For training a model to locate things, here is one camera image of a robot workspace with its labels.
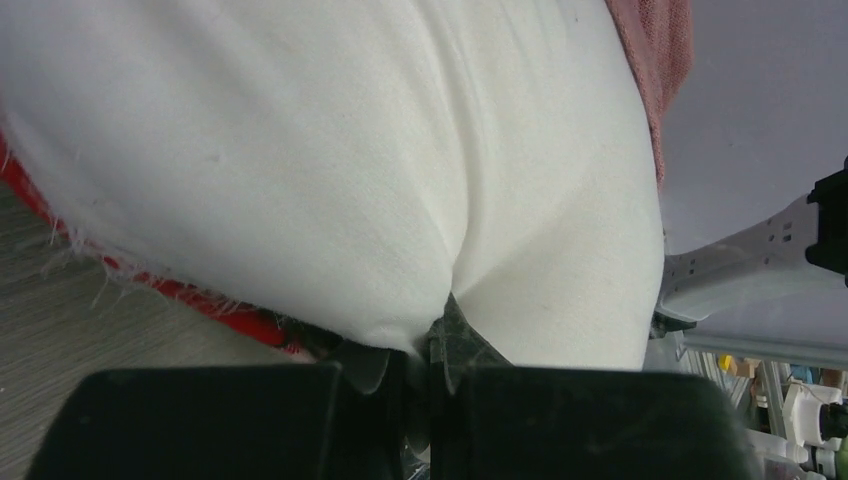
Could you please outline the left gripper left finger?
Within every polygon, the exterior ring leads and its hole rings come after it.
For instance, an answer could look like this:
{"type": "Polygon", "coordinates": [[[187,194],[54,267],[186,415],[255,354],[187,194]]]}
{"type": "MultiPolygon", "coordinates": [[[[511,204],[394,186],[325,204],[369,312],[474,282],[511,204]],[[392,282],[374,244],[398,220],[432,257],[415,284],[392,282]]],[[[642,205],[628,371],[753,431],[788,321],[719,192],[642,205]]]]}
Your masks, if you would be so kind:
{"type": "Polygon", "coordinates": [[[315,364],[113,369],[84,378],[31,479],[399,479],[402,354],[315,364]]]}

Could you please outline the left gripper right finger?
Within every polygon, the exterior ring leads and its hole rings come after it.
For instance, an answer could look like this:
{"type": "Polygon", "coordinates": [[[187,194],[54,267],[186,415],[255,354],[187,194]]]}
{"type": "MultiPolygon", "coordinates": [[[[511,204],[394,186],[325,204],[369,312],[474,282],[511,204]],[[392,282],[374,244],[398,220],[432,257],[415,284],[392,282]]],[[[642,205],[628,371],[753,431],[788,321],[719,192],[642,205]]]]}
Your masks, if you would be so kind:
{"type": "Polygon", "coordinates": [[[454,299],[429,333],[434,479],[758,479],[735,411],[691,374],[519,367],[454,299]]]}

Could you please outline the white pillow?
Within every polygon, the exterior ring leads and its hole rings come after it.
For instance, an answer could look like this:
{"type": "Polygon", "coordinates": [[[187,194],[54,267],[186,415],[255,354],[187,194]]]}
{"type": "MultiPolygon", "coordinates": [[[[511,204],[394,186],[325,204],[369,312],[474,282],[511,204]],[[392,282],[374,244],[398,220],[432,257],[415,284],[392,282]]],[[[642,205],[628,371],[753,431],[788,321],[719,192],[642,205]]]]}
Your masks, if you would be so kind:
{"type": "Polygon", "coordinates": [[[663,267],[602,1],[5,1],[1,128],[83,249],[418,350],[638,370],[663,267]]]}

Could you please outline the pink printed pillowcase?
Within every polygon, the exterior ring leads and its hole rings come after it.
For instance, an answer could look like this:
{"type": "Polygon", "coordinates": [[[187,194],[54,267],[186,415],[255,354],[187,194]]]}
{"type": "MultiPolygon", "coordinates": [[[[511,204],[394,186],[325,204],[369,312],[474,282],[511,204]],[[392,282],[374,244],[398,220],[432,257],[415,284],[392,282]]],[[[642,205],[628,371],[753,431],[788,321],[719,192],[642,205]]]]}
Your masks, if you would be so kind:
{"type": "MultiPolygon", "coordinates": [[[[688,1],[609,1],[607,7],[645,106],[657,184],[661,185],[665,168],[662,120],[693,64],[692,8],[688,1]]],[[[6,138],[1,139],[1,160],[1,181],[36,215],[49,222],[55,232],[66,239],[73,237],[75,232],[67,228],[44,200],[6,138]]],[[[100,246],[87,240],[82,242],[82,255],[100,262],[121,281],[149,286],[262,344],[293,356],[308,355],[303,337],[274,314],[261,313],[258,308],[241,302],[227,311],[223,296],[164,274],[154,274],[125,254],[110,257],[100,246]]]]}

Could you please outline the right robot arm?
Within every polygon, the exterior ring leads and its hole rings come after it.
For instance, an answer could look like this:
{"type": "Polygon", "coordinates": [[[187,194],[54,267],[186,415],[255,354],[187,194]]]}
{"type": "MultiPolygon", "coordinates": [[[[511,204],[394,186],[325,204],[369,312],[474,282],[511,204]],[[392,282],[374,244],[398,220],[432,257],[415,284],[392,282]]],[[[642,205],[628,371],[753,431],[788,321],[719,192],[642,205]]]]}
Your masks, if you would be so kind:
{"type": "Polygon", "coordinates": [[[847,284],[847,171],[785,209],[714,243],[668,255],[651,338],[731,307],[847,284]]]}

